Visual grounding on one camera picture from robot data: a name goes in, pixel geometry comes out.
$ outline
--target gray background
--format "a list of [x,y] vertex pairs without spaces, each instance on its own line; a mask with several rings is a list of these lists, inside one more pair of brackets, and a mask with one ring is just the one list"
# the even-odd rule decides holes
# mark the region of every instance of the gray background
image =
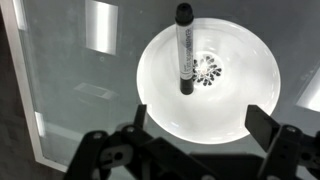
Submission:
[[[112,133],[119,123],[132,121],[140,103],[136,88],[140,56],[156,34],[174,23],[175,7],[182,1],[103,2],[119,8],[116,56],[85,47],[85,1],[24,0],[28,30],[21,31],[21,39],[35,109],[43,114],[46,123],[79,134],[93,129]],[[235,22],[267,44],[281,75],[280,98],[272,117],[314,135],[320,128],[319,112],[296,103],[319,68],[320,1],[187,2],[193,6],[196,17]],[[83,82],[118,96],[106,100],[74,91]],[[264,156],[250,135],[231,143],[200,145],[171,136],[152,120],[147,130],[167,138],[185,152],[247,152]],[[68,165],[78,141],[48,131],[41,144],[45,157]],[[311,179],[305,171],[300,176]]]

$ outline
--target glass surface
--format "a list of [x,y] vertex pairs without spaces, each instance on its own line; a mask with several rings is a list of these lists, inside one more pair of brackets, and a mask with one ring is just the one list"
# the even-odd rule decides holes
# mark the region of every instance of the glass surface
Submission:
[[[132,122],[140,99],[136,72],[152,38],[174,24],[180,0],[14,0],[43,155],[68,165],[84,133],[113,133]],[[275,56],[281,92],[272,117],[314,135],[320,127],[320,1],[189,0],[196,17],[237,23]],[[249,135],[200,145],[149,119],[147,131],[185,152],[265,153]],[[115,179],[126,179],[117,169]],[[300,176],[308,177],[305,171]]]

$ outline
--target tube label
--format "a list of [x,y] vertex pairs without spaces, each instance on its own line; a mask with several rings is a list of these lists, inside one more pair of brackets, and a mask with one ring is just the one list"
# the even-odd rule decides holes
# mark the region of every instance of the tube label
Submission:
[[193,24],[176,26],[180,77],[188,80],[193,76]]

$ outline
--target white circular dish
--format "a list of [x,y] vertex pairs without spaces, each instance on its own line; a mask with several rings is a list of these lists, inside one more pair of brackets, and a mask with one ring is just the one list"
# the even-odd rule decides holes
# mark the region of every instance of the white circular dish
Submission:
[[160,32],[138,66],[139,96],[159,126],[187,141],[219,144],[249,134],[244,126],[248,104],[272,113],[280,93],[279,69],[256,35],[225,20],[195,19],[191,95],[179,89],[176,38],[175,25]]

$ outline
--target metal frame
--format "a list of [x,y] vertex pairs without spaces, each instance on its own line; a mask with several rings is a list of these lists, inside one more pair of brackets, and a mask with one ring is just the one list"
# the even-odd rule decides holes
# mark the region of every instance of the metal frame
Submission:
[[13,0],[0,0],[0,7],[9,40],[35,160],[38,163],[65,172],[67,170],[66,166],[43,157]]

